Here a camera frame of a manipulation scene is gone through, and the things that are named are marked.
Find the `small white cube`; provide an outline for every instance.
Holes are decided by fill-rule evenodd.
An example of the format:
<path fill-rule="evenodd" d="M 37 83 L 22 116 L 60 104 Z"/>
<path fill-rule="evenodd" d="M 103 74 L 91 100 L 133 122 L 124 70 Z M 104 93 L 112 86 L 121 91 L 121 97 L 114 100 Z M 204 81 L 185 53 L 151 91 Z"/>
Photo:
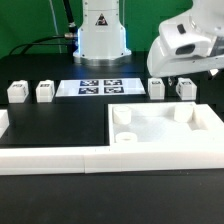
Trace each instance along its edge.
<path fill-rule="evenodd" d="M 191 79 L 178 78 L 176 92 L 182 100 L 196 100 L 197 86 Z"/>
<path fill-rule="evenodd" d="M 54 93 L 55 93 L 54 81 L 51 80 L 41 81 L 36 88 L 37 102 L 38 103 L 52 102 Z"/>
<path fill-rule="evenodd" d="M 0 138 L 9 126 L 9 118 L 7 110 L 0 110 Z"/>
<path fill-rule="evenodd" d="M 26 97 L 29 95 L 27 81 L 15 81 L 7 89 L 9 103 L 24 103 Z"/>
<path fill-rule="evenodd" d="M 150 78 L 148 83 L 148 91 L 151 100 L 164 100 L 165 85 L 160 78 Z"/>

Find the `cable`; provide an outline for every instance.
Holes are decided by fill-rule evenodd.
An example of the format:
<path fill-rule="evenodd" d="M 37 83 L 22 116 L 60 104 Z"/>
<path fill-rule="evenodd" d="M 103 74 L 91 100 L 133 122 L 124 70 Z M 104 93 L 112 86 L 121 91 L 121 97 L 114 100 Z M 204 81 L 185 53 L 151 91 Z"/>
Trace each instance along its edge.
<path fill-rule="evenodd" d="M 53 44 L 53 43 L 48 43 L 48 44 L 44 44 L 44 43 L 31 43 L 31 44 L 21 44 L 21 45 L 18 45 L 16 47 L 14 47 L 10 52 L 9 52 L 9 55 L 12 55 L 12 53 L 17 50 L 18 48 L 21 48 L 21 47 L 25 47 L 25 46 L 69 46 L 71 44 L 68 44 L 68 43 L 60 43 L 60 44 Z"/>
<path fill-rule="evenodd" d="M 53 22 L 54 22 L 54 29 L 55 29 L 56 34 L 59 35 L 58 25 L 57 25 L 57 20 L 56 20 L 56 15 L 55 15 L 54 5 L 53 5 L 52 0 L 49 0 L 49 3 L 50 3 L 51 13 L 52 13 L 52 17 L 53 17 Z"/>
<path fill-rule="evenodd" d="M 45 37 L 45 38 L 41 38 L 41 39 L 38 39 L 38 40 L 35 40 L 33 41 L 32 43 L 28 44 L 21 52 L 21 54 L 25 54 L 34 44 L 37 44 L 37 43 L 41 43 L 41 42 L 44 42 L 44 41 L 48 41 L 48 40 L 55 40 L 55 39 L 62 39 L 62 38 L 65 38 L 64 35 L 58 35 L 58 36 L 52 36 L 52 37 Z"/>
<path fill-rule="evenodd" d="M 72 15 L 70 2 L 69 2 L 69 0 L 63 0 L 63 3 L 64 3 L 65 13 L 66 13 L 67 20 L 68 20 L 69 32 L 77 33 L 78 29 L 77 29 L 77 26 L 75 24 L 75 21 L 74 21 L 73 15 Z"/>

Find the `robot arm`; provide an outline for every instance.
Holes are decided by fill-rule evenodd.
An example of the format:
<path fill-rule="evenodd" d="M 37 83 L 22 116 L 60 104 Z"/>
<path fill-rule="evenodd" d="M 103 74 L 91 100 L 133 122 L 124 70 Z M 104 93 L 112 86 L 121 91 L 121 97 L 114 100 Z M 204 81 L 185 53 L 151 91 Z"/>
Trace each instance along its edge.
<path fill-rule="evenodd" d="M 224 67 L 224 1 L 193 0 L 193 7 L 160 24 L 147 65 L 153 77 Z"/>

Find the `white block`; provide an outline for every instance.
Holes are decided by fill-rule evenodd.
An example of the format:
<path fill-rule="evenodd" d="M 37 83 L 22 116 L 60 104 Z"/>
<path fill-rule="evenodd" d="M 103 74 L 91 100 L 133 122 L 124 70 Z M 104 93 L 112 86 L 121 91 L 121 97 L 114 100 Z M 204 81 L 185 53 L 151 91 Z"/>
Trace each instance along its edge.
<path fill-rule="evenodd" d="M 7 110 L 0 110 L 0 138 L 9 126 L 9 118 Z"/>
<path fill-rule="evenodd" d="M 29 95 L 27 81 L 15 81 L 7 89 L 9 103 L 23 103 Z"/>
<path fill-rule="evenodd" d="M 148 83 L 148 91 L 151 100 L 164 100 L 165 85 L 160 78 L 151 78 Z"/>
<path fill-rule="evenodd" d="M 121 172 L 120 153 L 85 154 L 85 173 Z"/>
<path fill-rule="evenodd" d="M 113 120 L 115 124 L 130 124 L 131 123 L 131 109 L 127 106 L 113 107 Z"/>
<path fill-rule="evenodd" d="M 197 86 L 191 79 L 178 78 L 176 92 L 182 100 L 196 100 Z"/>
<path fill-rule="evenodd" d="M 52 102 L 55 88 L 54 82 L 51 80 L 41 81 L 36 88 L 36 96 L 38 103 Z"/>
<path fill-rule="evenodd" d="M 194 108 L 190 104 L 178 104 L 175 106 L 174 120 L 187 123 L 192 120 Z"/>

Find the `white platform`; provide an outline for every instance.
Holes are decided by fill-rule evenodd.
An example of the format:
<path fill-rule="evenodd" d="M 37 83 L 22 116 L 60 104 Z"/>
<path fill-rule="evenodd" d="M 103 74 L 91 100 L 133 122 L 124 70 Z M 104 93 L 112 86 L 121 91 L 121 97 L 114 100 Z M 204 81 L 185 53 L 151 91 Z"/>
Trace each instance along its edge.
<path fill-rule="evenodd" d="M 194 108 L 188 123 L 174 121 L 180 104 Z M 1 149 L 0 175 L 224 168 L 224 124 L 208 105 L 125 104 L 132 110 L 127 125 L 113 123 L 115 106 L 109 105 L 110 146 Z M 124 131 L 138 142 L 116 143 Z"/>
<path fill-rule="evenodd" d="M 62 80 L 56 97 L 145 94 L 140 79 Z"/>

